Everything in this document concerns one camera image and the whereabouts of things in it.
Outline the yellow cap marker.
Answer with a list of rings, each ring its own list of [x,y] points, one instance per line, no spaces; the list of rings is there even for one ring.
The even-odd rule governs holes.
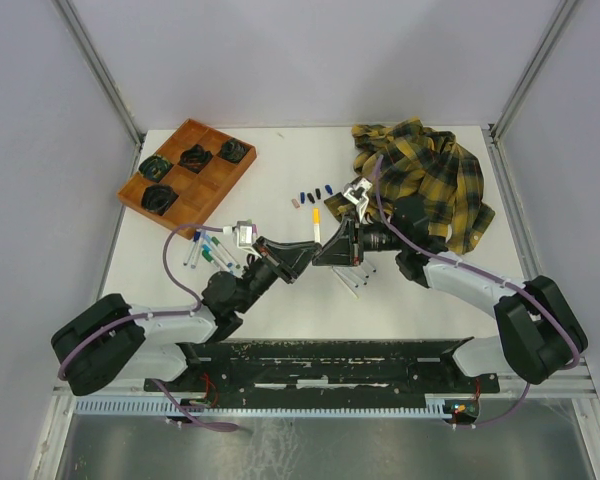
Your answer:
[[[313,223],[313,235],[314,241],[318,244],[321,243],[321,215],[318,208],[312,210],[312,223]]]

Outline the pink cap white marker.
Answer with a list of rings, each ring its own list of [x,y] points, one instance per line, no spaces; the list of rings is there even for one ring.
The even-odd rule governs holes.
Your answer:
[[[354,288],[355,285],[351,284],[348,280],[346,280],[345,277],[337,270],[332,269],[332,272],[338,279],[338,281],[347,289],[347,291],[349,291],[355,299],[359,299],[359,295],[357,294],[356,289]]]

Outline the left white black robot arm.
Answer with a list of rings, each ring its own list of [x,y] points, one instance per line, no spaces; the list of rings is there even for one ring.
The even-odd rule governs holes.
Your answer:
[[[253,248],[256,258],[241,276],[215,273],[192,306],[156,310],[131,305],[119,293],[99,299],[52,336],[59,378],[76,396],[123,378],[157,378],[181,390],[195,387],[201,366],[182,345],[227,339],[241,326],[242,314],[277,280],[294,283],[320,246],[260,237]]]

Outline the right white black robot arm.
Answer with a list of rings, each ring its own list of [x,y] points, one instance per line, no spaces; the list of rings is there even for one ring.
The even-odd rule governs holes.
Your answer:
[[[447,250],[428,227],[418,196],[398,199],[387,222],[364,224],[347,213],[312,263],[354,267],[369,252],[390,251],[407,280],[456,297],[493,318],[497,335],[461,341],[452,348],[451,359],[440,364],[440,382],[449,390],[461,391],[475,377],[508,370],[539,385],[579,363],[588,338],[552,279],[500,277]]]

